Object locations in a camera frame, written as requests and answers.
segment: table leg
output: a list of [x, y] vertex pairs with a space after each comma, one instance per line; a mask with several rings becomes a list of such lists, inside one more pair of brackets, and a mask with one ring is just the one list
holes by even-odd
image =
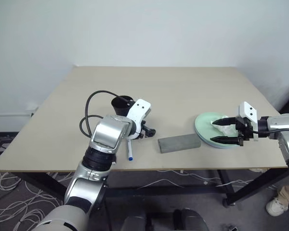
[[227, 194], [227, 198], [224, 199], [223, 205], [227, 207], [234, 202], [243, 201], [288, 175], [288, 168], [271, 168], [239, 191]]
[[15, 176], [27, 181], [51, 196], [64, 200], [66, 187], [45, 172], [12, 172]]
[[[230, 182], [229, 176], [227, 174], [227, 170], [219, 169], [219, 170], [217, 170], [217, 172], [221, 178], [222, 184], [227, 184]], [[227, 192], [226, 196], [227, 197], [230, 196], [231, 194], [235, 193], [235, 190], [233, 189], [232, 184], [227, 184], [224, 187], [226, 188], [226, 192]]]

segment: marker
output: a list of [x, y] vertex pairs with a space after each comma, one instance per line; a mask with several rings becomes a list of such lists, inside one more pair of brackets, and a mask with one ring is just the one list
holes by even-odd
[[128, 152], [127, 152], [127, 159], [128, 159], [129, 161], [132, 161], [132, 160], [133, 160], [133, 153], [132, 153], [132, 151], [131, 151], [131, 140], [126, 139], [126, 141], [127, 141], [127, 150], [128, 150]]

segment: power outlet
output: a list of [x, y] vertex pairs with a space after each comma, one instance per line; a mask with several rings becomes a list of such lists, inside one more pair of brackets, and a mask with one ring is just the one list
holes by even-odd
[[26, 113], [32, 117], [37, 112], [38, 108], [39, 106], [35, 103], [29, 103], [26, 108]]

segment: white cable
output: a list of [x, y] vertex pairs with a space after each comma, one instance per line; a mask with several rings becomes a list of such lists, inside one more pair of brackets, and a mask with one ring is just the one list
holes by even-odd
[[148, 186], [150, 186], [150, 185], [152, 185], [152, 184], [156, 184], [156, 183], [161, 182], [161, 181], [163, 181], [163, 180], [168, 181], [169, 183], [171, 183], [171, 184], [173, 184], [173, 185], [175, 185], [175, 186], [177, 186], [177, 187], [184, 188], [184, 187], [181, 186], [181, 185], [178, 185], [178, 184], [176, 184], [176, 183], [173, 183], [173, 182], [172, 182], [171, 180], [169, 180], [169, 179], [160, 179], [160, 180], [154, 181], [154, 182], [152, 182], [152, 183], [149, 183], [149, 184], [147, 184], [147, 185], [145, 185], [145, 186], [139, 187], [139, 188], [137, 188], [137, 189], [142, 189], [142, 188], [148, 187]]
[[35, 226], [36, 224], [32, 224], [28, 229], [27, 231], [31, 230], [33, 226]]
[[56, 179], [56, 177], [58, 176], [57, 172], [48, 172], [47, 174], [50, 175], [54, 179]]
[[71, 175], [72, 173], [73, 173], [73, 172], [69, 172], [64, 178], [58, 180], [58, 182], [62, 182], [62, 181], [65, 181], [65, 180], [72, 179], [73, 176], [70, 177], [70, 175]]
[[9, 178], [6, 178], [5, 176], [8, 175], [9, 173], [6, 172], [4, 173], [3, 175], [0, 176], [0, 190], [2, 191], [10, 191], [10, 190], [13, 190], [14, 188], [17, 187], [17, 185], [21, 182], [21, 179], [18, 179], [15, 183], [13, 183], [12, 185], [2, 185], [2, 181], [3, 180], [6, 180], [6, 179], [9, 179]]
[[157, 170], [157, 172], [174, 172], [175, 174], [177, 175], [180, 175], [180, 176], [191, 176], [191, 177], [194, 177], [195, 179], [197, 180], [201, 180], [201, 181], [209, 181], [209, 182], [213, 182], [213, 183], [216, 183], [216, 184], [219, 184], [217, 185], [216, 187], [222, 187], [222, 186], [225, 186], [225, 185], [229, 185], [229, 184], [232, 184], [232, 183], [240, 183], [240, 184], [249, 184], [249, 182], [253, 181], [253, 180], [247, 180], [247, 181], [244, 181], [244, 180], [234, 180], [232, 182], [229, 182], [229, 183], [226, 183], [226, 184], [220, 184], [219, 182], [215, 182], [215, 181], [212, 181], [214, 179], [217, 179], [217, 180], [221, 180], [219, 177], [214, 177], [214, 178], [205, 178], [205, 177], [202, 177], [198, 174], [195, 174], [195, 173], [179, 173], [175, 170]]
[[[60, 181], [64, 181], [64, 180], [67, 180], [67, 179], [72, 178], [72, 177], [69, 177], [70, 174], [71, 174], [71, 173], [69, 173], [67, 176], [65, 176], [65, 177], [64, 177], [63, 179], [61, 179]], [[19, 183], [19, 182], [17, 181], [16, 183], [14, 183], [14, 184], [12, 184], [12, 185], [10, 185], [10, 186], [3, 186], [3, 185], [1, 184], [2, 180], [14, 179], [14, 178], [15, 178], [15, 177], [5, 177], [6, 175], [7, 175], [7, 173], [0, 174], [0, 189], [3, 189], [4, 191], [13, 189], [13, 188], [14, 188], [15, 186], [17, 186], [17, 184]], [[52, 197], [52, 196], [50, 196], [50, 195], [47, 195], [47, 194], [41, 194], [41, 193], [42, 193], [41, 190], [39, 190], [38, 193], [35, 193], [35, 192], [31, 191], [31, 190], [28, 188], [27, 184], [26, 184], [26, 188], [27, 188], [31, 193], [34, 194], [34, 196], [33, 196], [32, 198], [27, 199], [27, 200], [25, 200], [25, 201], [14, 202], [14, 203], [10, 204], [7, 208], [5, 208], [5, 209], [0, 209], [0, 223], [5, 222], [5, 221], [7, 221], [7, 220], [10, 220], [10, 219], [16, 217], [18, 214], [22, 213], [23, 211], [25, 212], [25, 213], [23, 214], [22, 218], [20, 219], [20, 221], [15, 225], [15, 227], [14, 227], [14, 229], [13, 229], [13, 230], [15, 230], [15, 231], [18, 229], [18, 227], [20, 226], [20, 224], [21, 224], [22, 221], [30, 220], [30, 221], [34, 222], [34, 223], [31, 225], [31, 227], [28, 229], [28, 230], [30, 230], [34, 225], [36, 225], [36, 223], [39, 223], [39, 222], [43, 219], [43, 217], [45, 216], [45, 214], [43, 213], [43, 211], [42, 211], [42, 210], [39, 210], [39, 209], [34, 209], [34, 210], [31, 210], [31, 211], [28, 212], [28, 207], [29, 207], [30, 205], [33, 205], [33, 204], [39, 203], [39, 202], [51, 203], [54, 207], [57, 207], [58, 205], [60, 205], [60, 203], [57, 201], [56, 198], [54, 198], [54, 197]], [[50, 199], [50, 200], [53, 200], [53, 199], [54, 199], [54, 200], [56, 201], [57, 205], [55, 205], [53, 202], [47, 201], [47, 200], [34, 201], [34, 199], [36, 199], [36, 198], [38, 198], [38, 197], [42, 197], [42, 198], [46, 198], [46, 199]], [[11, 215], [6, 215], [6, 214], [4, 214], [6, 211], [11, 210], [11, 209], [14, 209], [14, 208], [16, 208], [16, 207], [19, 207], [20, 205], [23, 205], [23, 206], [20, 207], [20, 208], [19, 208], [17, 211], [15, 211], [13, 214], [11, 214]], [[32, 217], [32, 216], [35, 217], [35, 218], [37, 219], [37, 221], [34, 221], [34, 220], [28, 218], [28, 217]]]

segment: beige tabletop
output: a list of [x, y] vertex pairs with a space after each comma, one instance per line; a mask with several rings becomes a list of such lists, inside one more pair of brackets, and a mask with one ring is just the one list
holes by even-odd
[[[54, 90], [29, 123], [0, 157], [0, 171], [73, 171], [88, 147], [81, 134], [88, 96], [109, 90], [142, 98], [152, 104], [146, 118], [156, 135], [132, 141], [133, 161], [126, 143], [117, 153], [118, 170], [233, 169], [285, 167], [277, 141], [262, 138], [244, 147], [217, 149], [202, 142], [200, 148], [161, 154], [158, 139], [195, 133], [194, 121], [203, 112], [236, 116], [238, 105], [249, 102], [258, 116], [278, 112], [235, 68], [231, 67], [77, 67]], [[113, 97], [93, 97], [89, 114], [114, 114]], [[91, 120], [94, 129], [97, 118]]]

